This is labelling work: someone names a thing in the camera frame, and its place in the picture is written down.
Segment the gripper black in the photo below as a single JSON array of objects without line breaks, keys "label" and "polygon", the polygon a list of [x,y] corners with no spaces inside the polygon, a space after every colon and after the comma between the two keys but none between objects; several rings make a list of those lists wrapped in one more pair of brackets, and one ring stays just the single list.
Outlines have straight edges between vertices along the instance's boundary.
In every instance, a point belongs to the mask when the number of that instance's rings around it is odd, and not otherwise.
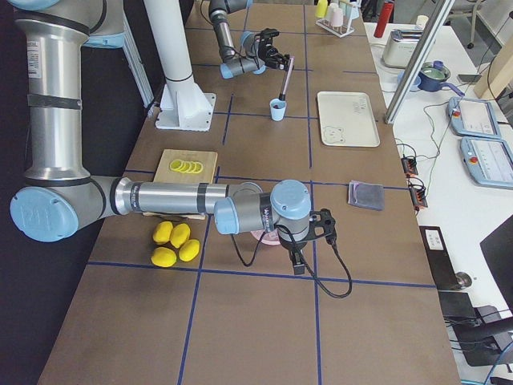
[{"label": "gripper black", "polygon": [[289,69],[290,55],[281,54],[273,45],[261,44],[258,47],[258,57],[264,62],[266,67],[271,69]]},{"label": "gripper black", "polygon": [[290,252],[290,260],[292,262],[293,273],[302,275],[304,273],[304,257],[302,250],[306,247],[307,241],[297,241],[290,238],[289,235],[278,233],[280,244]]}]

